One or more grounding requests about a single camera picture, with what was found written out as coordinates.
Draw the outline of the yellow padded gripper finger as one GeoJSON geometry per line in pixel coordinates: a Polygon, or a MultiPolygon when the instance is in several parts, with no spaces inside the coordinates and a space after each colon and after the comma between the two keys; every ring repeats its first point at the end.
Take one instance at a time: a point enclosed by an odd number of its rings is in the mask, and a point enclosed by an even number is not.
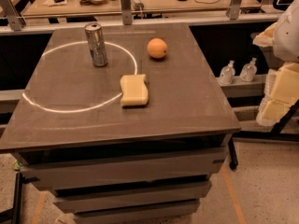
{"type": "Polygon", "coordinates": [[[263,32],[254,37],[253,44],[262,48],[272,47],[274,44],[274,34],[276,27],[276,22],[268,26],[263,32]]]}
{"type": "Polygon", "coordinates": [[[266,75],[264,98],[256,121],[270,127],[278,123],[299,100],[299,63],[284,63],[277,71],[266,75]]]}

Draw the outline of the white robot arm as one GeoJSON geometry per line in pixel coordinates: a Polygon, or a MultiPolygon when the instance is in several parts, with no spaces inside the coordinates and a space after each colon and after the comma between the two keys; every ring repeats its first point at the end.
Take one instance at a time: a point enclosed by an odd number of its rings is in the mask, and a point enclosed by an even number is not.
{"type": "Polygon", "coordinates": [[[299,0],[293,0],[277,22],[256,35],[253,44],[272,47],[274,56],[284,62],[266,75],[256,117],[259,125],[273,126],[299,100],[299,0]]]}

